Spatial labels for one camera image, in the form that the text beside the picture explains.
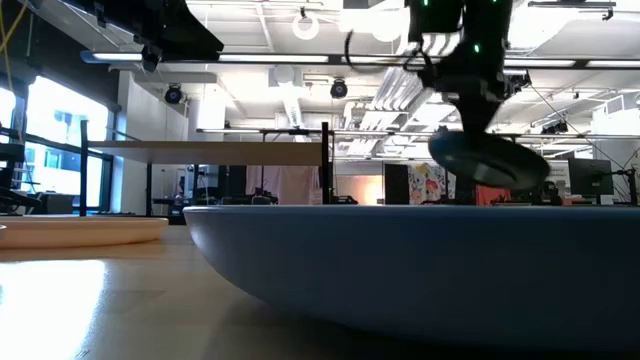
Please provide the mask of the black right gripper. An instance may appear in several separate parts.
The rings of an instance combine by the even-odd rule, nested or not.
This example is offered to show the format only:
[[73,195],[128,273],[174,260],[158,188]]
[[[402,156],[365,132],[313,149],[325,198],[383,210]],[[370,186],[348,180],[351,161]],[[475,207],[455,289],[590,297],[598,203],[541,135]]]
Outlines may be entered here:
[[[445,102],[458,108],[477,103],[500,106],[531,84],[528,70],[504,70],[504,55],[501,44],[486,50],[478,42],[460,42],[437,62],[426,57],[418,77],[425,88],[441,93]],[[486,129],[498,107],[463,107],[459,112],[465,142],[491,138]]]

